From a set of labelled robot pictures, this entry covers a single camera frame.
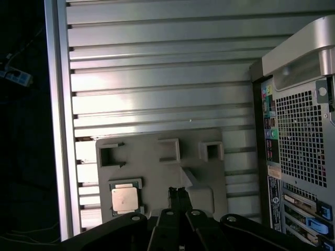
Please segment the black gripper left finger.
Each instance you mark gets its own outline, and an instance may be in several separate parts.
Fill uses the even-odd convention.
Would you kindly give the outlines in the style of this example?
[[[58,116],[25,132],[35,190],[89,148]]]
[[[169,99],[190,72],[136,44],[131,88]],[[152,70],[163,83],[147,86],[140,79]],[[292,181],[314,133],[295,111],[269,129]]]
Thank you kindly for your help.
[[[126,213],[61,242],[61,250],[179,250],[178,189],[169,188],[169,206],[147,217]]]

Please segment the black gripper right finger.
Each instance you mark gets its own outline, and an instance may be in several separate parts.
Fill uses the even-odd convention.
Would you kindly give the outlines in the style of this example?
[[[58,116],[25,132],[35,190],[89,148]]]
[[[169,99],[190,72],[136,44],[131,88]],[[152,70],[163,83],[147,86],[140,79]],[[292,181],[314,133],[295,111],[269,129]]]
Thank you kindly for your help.
[[[185,250],[322,250],[237,214],[216,221],[192,207],[184,187],[178,189],[178,213],[179,247]]]

